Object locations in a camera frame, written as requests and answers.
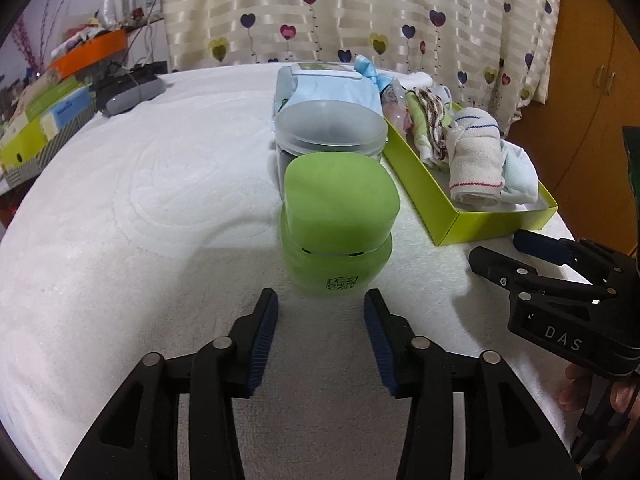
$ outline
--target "orange tray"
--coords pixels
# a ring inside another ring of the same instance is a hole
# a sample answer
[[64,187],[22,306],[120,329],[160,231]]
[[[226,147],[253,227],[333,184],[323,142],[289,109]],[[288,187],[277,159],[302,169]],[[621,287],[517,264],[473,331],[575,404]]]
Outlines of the orange tray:
[[51,63],[49,68],[58,69],[60,77],[64,79],[105,57],[125,50],[126,47],[127,35],[124,30],[114,30],[75,47],[71,52]]

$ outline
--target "wooden cabinet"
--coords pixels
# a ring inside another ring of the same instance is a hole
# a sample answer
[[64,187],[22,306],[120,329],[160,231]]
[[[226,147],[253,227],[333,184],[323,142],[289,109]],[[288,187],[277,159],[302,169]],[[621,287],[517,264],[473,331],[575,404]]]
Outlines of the wooden cabinet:
[[512,126],[575,237],[637,246],[622,126],[640,126],[640,52],[605,0],[561,0],[547,104]]
[[551,193],[574,160],[600,103],[614,19],[606,0],[560,0],[546,104],[532,102],[511,127],[509,140],[527,150]]
[[554,192],[576,237],[631,253],[636,206],[628,182],[622,125],[640,125],[640,52],[619,19],[603,95],[580,150]]

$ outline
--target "striped curtain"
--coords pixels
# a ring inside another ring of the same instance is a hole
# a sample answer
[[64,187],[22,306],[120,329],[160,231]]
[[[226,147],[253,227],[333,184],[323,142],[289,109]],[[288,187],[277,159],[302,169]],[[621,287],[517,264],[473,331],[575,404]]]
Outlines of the striped curtain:
[[273,61],[422,70],[503,133],[544,102],[559,0],[162,0],[180,70]]

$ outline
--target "white bedspread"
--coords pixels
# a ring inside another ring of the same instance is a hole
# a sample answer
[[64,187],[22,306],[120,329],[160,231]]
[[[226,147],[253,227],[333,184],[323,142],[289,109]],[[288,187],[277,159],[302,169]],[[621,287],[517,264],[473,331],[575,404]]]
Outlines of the white bedspread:
[[[168,75],[164,95],[92,120],[18,210],[0,246],[0,420],[44,480],[59,478],[146,352],[196,351],[266,286],[280,298],[270,360],[255,397],[234,404],[247,478],[395,477],[409,401],[381,384],[362,295],[311,300],[284,273],[270,133],[278,68]],[[373,286],[447,350],[500,352],[567,441],[555,402],[565,362],[508,332],[507,293],[468,268],[477,244],[434,247],[399,192],[393,254]],[[557,215],[543,232],[570,237]],[[527,260],[506,238],[482,245]]]

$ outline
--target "plastic lid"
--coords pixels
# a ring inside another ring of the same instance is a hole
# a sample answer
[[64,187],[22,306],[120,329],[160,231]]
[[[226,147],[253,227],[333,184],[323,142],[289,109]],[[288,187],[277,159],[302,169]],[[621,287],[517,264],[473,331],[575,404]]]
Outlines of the plastic lid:
[[382,152],[388,126],[367,107],[346,101],[305,101],[275,117],[276,142],[292,155],[315,152]]
[[291,237],[305,251],[365,253],[388,238],[400,209],[382,165],[358,153],[322,152],[292,161],[284,176]]

